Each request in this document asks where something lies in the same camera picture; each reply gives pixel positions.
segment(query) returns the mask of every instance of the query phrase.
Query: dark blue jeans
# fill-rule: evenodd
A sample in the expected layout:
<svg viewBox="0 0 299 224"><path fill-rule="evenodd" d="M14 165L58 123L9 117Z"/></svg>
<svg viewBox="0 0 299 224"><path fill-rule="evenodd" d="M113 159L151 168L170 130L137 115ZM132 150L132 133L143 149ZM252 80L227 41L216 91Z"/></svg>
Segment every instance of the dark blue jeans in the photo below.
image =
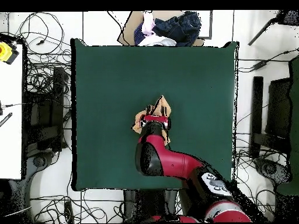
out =
<svg viewBox="0 0 299 224"><path fill-rule="evenodd" d="M176 41L176 46L192 46L199 36L201 23L196 12L186 11L184 15L167 21L155 19L152 29L157 35Z"/></svg>

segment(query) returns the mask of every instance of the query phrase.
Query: white cloth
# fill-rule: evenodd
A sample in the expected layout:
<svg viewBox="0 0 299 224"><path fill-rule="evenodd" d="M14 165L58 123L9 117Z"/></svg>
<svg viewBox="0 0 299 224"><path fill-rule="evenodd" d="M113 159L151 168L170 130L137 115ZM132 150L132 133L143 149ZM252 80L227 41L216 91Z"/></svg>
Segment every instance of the white cloth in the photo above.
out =
<svg viewBox="0 0 299 224"><path fill-rule="evenodd" d="M176 41L171 38L166 38L164 36L159 37L158 35L147 36L138 46L175 46Z"/></svg>
<svg viewBox="0 0 299 224"><path fill-rule="evenodd" d="M155 32L152 31L152 28L154 26L155 26L155 22L154 22L154 17L152 15L152 13L145 11L143 13L143 24L142 24L141 31L143 32L143 34L145 34L147 36L151 36L151 35L155 34Z"/></svg>

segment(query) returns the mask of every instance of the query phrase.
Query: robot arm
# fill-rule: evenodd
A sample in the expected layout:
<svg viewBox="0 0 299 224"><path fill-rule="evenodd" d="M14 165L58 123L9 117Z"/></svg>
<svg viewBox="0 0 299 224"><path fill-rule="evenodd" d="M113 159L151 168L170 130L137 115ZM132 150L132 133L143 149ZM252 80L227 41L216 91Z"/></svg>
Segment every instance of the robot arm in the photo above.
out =
<svg viewBox="0 0 299 224"><path fill-rule="evenodd" d="M145 176L169 176L183 181L187 215L212 222L251 222L234 202L221 180L198 158L165 148L162 130L165 117L144 115L138 140L135 164Z"/></svg>

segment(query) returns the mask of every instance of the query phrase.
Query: black tripod leg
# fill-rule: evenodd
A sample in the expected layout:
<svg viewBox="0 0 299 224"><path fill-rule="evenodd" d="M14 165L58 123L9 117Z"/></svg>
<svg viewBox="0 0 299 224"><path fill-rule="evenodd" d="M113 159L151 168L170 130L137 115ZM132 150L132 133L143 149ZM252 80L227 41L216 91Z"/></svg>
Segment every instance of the black tripod leg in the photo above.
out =
<svg viewBox="0 0 299 224"><path fill-rule="evenodd" d="M257 39L258 37L264 32L266 31L266 29L268 27L270 27L272 24L276 23L277 22L277 19L276 18L273 18L271 20L269 20L266 25L263 26L263 28L260 30L260 32L258 32L258 34L248 43L249 46L251 46Z"/></svg>

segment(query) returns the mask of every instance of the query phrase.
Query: yellow object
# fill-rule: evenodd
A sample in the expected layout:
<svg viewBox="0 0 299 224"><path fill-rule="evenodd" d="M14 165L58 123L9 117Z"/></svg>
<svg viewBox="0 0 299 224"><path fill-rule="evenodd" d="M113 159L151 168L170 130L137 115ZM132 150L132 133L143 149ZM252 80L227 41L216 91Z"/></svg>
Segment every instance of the yellow object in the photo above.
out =
<svg viewBox="0 0 299 224"><path fill-rule="evenodd" d="M0 42L0 61L7 61L12 55L12 49L4 42Z"/></svg>

